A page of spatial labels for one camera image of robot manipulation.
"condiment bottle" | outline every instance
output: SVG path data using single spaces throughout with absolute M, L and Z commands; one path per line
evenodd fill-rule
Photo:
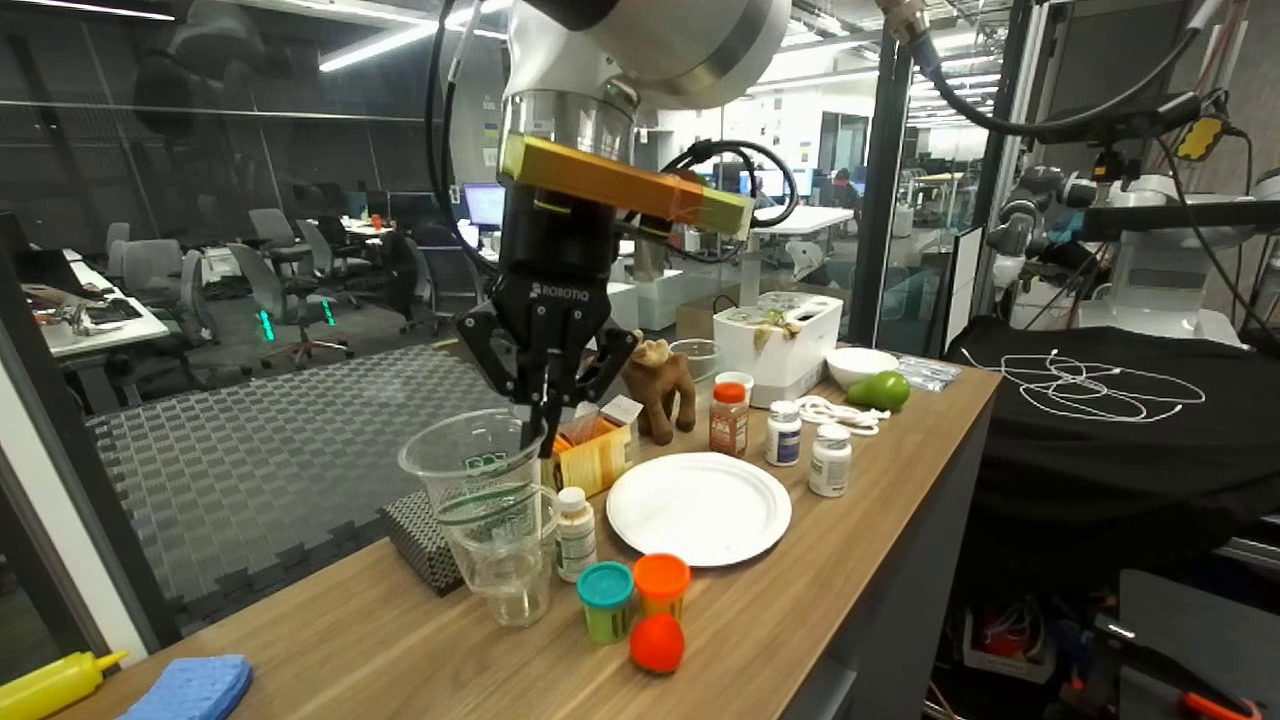
M 597 564 L 597 512 L 586 488 L 561 488 L 558 495 L 558 575 L 576 579 Z
M 822 425 L 812 441 L 809 488 L 816 495 L 846 495 L 853 462 L 853 430 L 846 425 Z
M 749 451 L 749 382 L 713 388 L 708 449 L 727 456 Z
M 773 398 L 767 402 L 767 462 L 796 462 L 801 458 L 801 402 Z

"ceiling light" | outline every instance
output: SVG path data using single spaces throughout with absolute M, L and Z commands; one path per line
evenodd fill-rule
M 777 79 L 759 79 L 749 89 L 749 95 L 759 91 L 787 91 L 787 89 L 825 89 L 825 85 L 847 85 L 847 79 L 864 79 L 875 74 L 875 67 L 859 67 L 859 71 L 825 71 L 825 74 L 777 74 Z
M 513 0 L 486 0 L 480 4 L 480 17 L 498 17 L 513 6 Z M 472 12 L 478 6 L 459 6 L 443 19 L 448 33 L 467 33 L 472 24 Z M 382 33 L 373 41 L 359 41 L 359 45 L 347 45 L 339 53 L 330 53 L 320 54 L 320 71 L 339 71 L 339 67 L 352 67 L 352 64 L 363 64 L 363 61 L 378 61 L 378 54 L 387 54 L 396 49 L 410 49 L 410 45 L 422 45 L 438 35 L 438 17 L 415 17 L 412 28 L 396 28 L 396 33 Z M 486 41 L 509 41 L 509 33 L 493 33 L 493 28 L 472 28 L 472 35 L 486 35 Z
M 339 49 L 339 53 L 324 54 L 320 71 L 339 71 L 339 67 L 363 64 L 373 54 L 387 54 L 396 49 L 422 45 L 430 35 L 438 35 L 438 24 L 412 24 L 412 28 L 401 28 L 401 33 L 383 33 L 383 35 L 373 35 L 363 45 L 352 45 L 352 49 Z
M 71 4 L 71 0 L 22 0 L 38 6 L 65 6 L 65 12 L 93 12 L 93 17 L 123 17 L 123 19 L 148 19 L 148 24 L 172 24 L 172 12 L 140 12 L 140 6 L 114 6 L 114 4 Z

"blue sponge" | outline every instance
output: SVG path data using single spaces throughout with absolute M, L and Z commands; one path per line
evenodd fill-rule
M 246 654 L 181 654 L 123 720 L 228 720 L 248 678 L 251 663 Z

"wooden table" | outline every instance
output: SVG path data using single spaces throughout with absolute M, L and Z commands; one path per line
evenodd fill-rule
M 68 714 L 122 714 L 169 660 L 203 651 L 255 663 L 246 720 L 921 714 L 993 391 L 990 372 L 917 391 L 856 444 L 846 499 L 809 495 L 803 469 L 777 473 L 796 519 L 755 564 L 696 573 L 677 675 L 636 673 L 626 642 L 593 646 L 569 582 L 542 623 L 501 633 L 480 599 L 434 594 L 391 542 L 373 542 L 122 673 Z M 600 554 L 631 551 L 605 531 Z

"white plate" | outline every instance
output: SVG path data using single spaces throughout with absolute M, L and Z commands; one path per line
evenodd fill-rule
M 629 469 L 610 491 L 610 523 L 636 551 L 726 569 L 767 551 L 787 531 L 794 495 L 755 462 L 685 451 Z

